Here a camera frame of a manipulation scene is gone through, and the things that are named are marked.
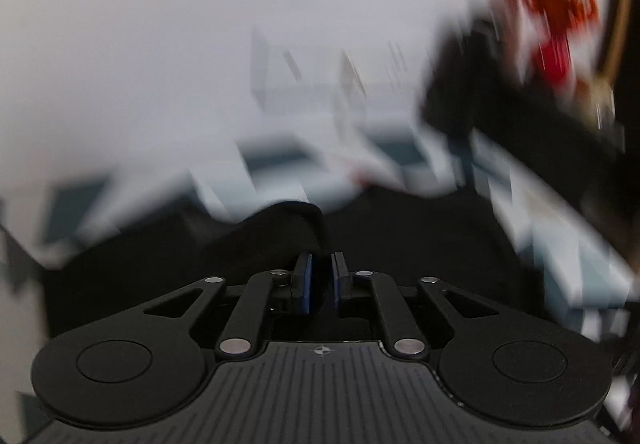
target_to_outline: black cloth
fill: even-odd
[[[42,275],[49,335],[167,294],[208,276],[229,285],[290,268],[300,252],[322,254],[322,217],[311,204],[283,202],[236,224],[189,203],[143,218]]]
[[[317,256],[314,285],[325,287],[334,250],[344,252],[350,270],[386,272],[401,285],[433,275],[529,310],[526,273],[491,204],[472,189],[424,199],[374,186],[328,215],[311,204],[283,202],[238,224],[193,204],[152,218],[43,273],[50,335],[207,276],[235,285],[263,270],[292,269],[301,252]]]
[[[372,187],[326,216],[332,249],[350,270],[391,274],[412,286],[422,276],[530,310],[530,275],[494,216],[473,189],[425,199]]]
[[[422,118],[453,139],[480,130],[580,211],[585,193],[607,175],[616,155],[558,110],[550,88],[538,80],[517,88],[502,75],[492,27],[475,20],[463,38],[445,43]]]

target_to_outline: black object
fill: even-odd
[[[590,340],[440,281],[420,282],[418,292],[453,328],[438,370],[465,405],[529,427],[566,424],[600,409],[611,366]]]
[[[299,317],[279,269],[200,281],[49,342],[32,380],[55,420],[31,442],[608,442],[590,418],[610,367],[587,339],[435,278],[398,287],[334,261],[340,314],[380,341],[274,340],[275,319]],[[427,303],[453,325],[444,347],[412,315]],[[203,316],[214,352],[189,337]]]
[[[321,211],[302,202],[275,204],[231,224],[211,218],[193,202],[175,201],[64,268],[42,274],[49,335],[207,276],[234,286],[246,283],[256,269],[293,270],[300,253],[327,251],[323,229]]]
[[[625,127],[626,152],[640,159],[640,106],[638,104],[638,61],[640,60],[640,0],[632,0],[631,15],[626,31],[625,49],[620,71],[613,84],[617,120]]]
[[[500,43],[483,19],[459,48],[443,48],[422,110],[425,122],[451,138],[480,130],[537,173],[572,207],[610,171],[616,154],[555,105],[540,81],[517,88],[500,69]]]
[[[351,268],[386,271],[401,285],[415,284],[430,262],[437,277],[465,290],[526,312],[542,305],[530,283],[539,275],[521,269],[488,200],[471,189],[425,199],[371,186],[328,215],[283,202],[235,225],[180,202],[44,272],[49,332],[54,337],[207,276],[241,285],[259,270],[294,270],[302,252],[322,260],[334,250]],[[307,310],[321,302],[329,280],[314,274]]]

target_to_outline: black fabric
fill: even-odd
[[[516,88],[495,52],[500,44],[484,20],[442,49],[422,110],[425,122],[450,138],[479,129],[555,189],[572,207],[610,171],[615,160],[582,124],[558,110],[553,92],[534,81]]]
[[[287,268],[300,252],[322,250],[314,230],[322,213],[311,204],[272,205],[237,225],[188,202],[168,211],[43,273],[52,337],[207,276],[241,284],[257,271]]]
[[[425,199],[372,187],[326,222],[350,270],[385,272],[406,286],[435,276],[530,310],[530,277],[491,203],[473,189]]]
[[[314,287],[322,291],[330,282],[327,257],[334,250],[344,252],[350,270],[386,272],[401,285],[434,275],[530,311],[529,277],[490,202],[472,189],[424,199],[374,186],[325,216],[314,205],[283,202],[237,225],[190,203],[167,211],[88,249],[62,270],[44,272],[50,335],[207,276],[235,285],[256,272],[291,269],[300,252],[317,256]]]

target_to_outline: white wall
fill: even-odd
[[[0,0],[0,189],[295,124],[264,117],[250,94],[257,22],[291,21],[319,42],[338,21],[368,23],[381,40],[403,26],[432,48],[467,3]],[[345,30],[332,41],[353,42]]]

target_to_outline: black circular cap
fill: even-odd
[[[145,373],[151,352],[132,341],[104,341],[85,348],[78,357],[78,370],[98,382],[125,382]]]
[[[117,428],[172,413],[206,370],[183,323],[133,310],[52,339],[33,360],[31,384],[56,418]]]
[[[552,345],[539,341],[514,341],[494,352],[494,365],[520,382],[549,382],[566,369],[566,357]]]

